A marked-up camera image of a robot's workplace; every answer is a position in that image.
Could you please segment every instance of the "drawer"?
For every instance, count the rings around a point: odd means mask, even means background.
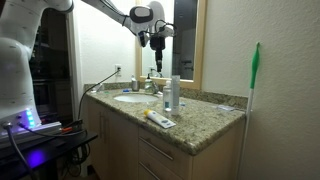
[[[144,150],[139,150],[139,180],[182,180]]]
[[[142,128],[139,129],[139,149],[150,154],[182,179],[190,179],[192,156]]]

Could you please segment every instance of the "sink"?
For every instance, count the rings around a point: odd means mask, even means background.
[[[159,98],[151,94],[128,93],[115,96],[113,99],[124,102],[151,102]]]

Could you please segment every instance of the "electrical outlet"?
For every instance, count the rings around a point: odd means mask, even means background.
[[[116,64],[116,65],[115,65],[115,72],[117,72],[119,68],[120,68],[121,70],[116,74],[116,76],[121,76],[121,71],[122,71],[121,64]]]

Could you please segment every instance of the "table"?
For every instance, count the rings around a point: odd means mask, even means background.
[[[95,138],[97,138],[97,134],[93,132],[62,138],[45,137],[20,144],[18,147],[33,170],[44,167],[48,177],[46,179],[58,179],[56,159]],[[0,162],[3,162],[4,160],[9,160],[11,162],[0,164],[0,179],[19,179],[28,174],[28,171],[19,161],[18,155],[14,153],[12,147],[0,150]]]

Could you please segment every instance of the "wall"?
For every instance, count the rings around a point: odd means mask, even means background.
[[[119,10],[128,14],[134,1],[113,1]],[[76,3],[83,84],[97,83],[122,65],[122,76],[105,82],[128,82],[135,74],[135,36],[121,24],[90,5]]]
[[[320,1],[208,0],[205,91],[247,96],[261,42],[242,178],[320,179]]]

